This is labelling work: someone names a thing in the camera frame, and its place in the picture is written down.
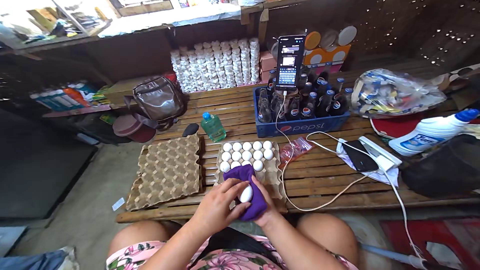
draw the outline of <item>blue bottle cap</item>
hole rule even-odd
[[[212,116],[210,116],[210,113],[207,112],[207,111],[202,114],[202,117],[203,117],[205,120],[210,120],[210,118],[212,118]]]
[[[470,122],[473,119],[477,118],[480,111],[477,109],[463,110],[455,114],[455,118],[459,119],[462,122]]]

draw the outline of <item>black phone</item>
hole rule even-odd
[[[345,142],[344,144],[353,146],[358,150],[368,153],[367,149],[363,147],[359,140]],[[345,149],[345,152],[347,152],[348,157],[350,158],[350,160],[352,160],[352,163],[355,166],[355,169],[357,169],[357,171],[371,172],[378,170],[378,164],[369,155],[365,155],[364,153],[357,151],[349,146],[343,146],[343,149]]]
[[[297,87],[303,61],[305,35],[278,38],[276,62],[276,89],[293,91]]]

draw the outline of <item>leg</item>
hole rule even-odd
[[[122,248],[144,241],[166,241],[181,227],[172,221],[139,221],[128,225],[117,233],[110,243],[108,256]]]
[[[352,229],[329,214],[308,214],[300,218],[297,230],[325,249],[358,264],[358,244]]]

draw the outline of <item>pink floral dress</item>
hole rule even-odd
[[[187,269],[191,270],[288,270],[278,252],[273,247],[268,238],[258,235],[250,235],[272,253],[277,262],[272,262],[268,258],[249,251],[240,249],[219,249],[210,252],[207,256],[198,260],[192,266],[197,257],[207,247],[208,240],[202,244],[198,251],[193,255]],[[157,252],[166,242],[148,241],[142,242],[125,249],[121,249],[112,254],[107,259],[107,270],[136,270],[143,265],[155,252]],[[358,270],[353,264],[340,255],[332,255],[345,266],[347,270]]]

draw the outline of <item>blue plastic crate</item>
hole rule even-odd
[[[272,123],[262,123],[258,121],[258,97],[260,95],[260,88],[262,87],[256,87],[253,89],[257,135],[259,138],[282,136],[282,134],[275,127],[275,120]],[[340,129],[340,127],[343,125],[343,123],[345,123],[349,116],[350,112],[347,111],[343,115],[313,118],[307,120],[278,122],[277,125],[278,128],[286,135],[312,133],[316,131],[336,131]]]

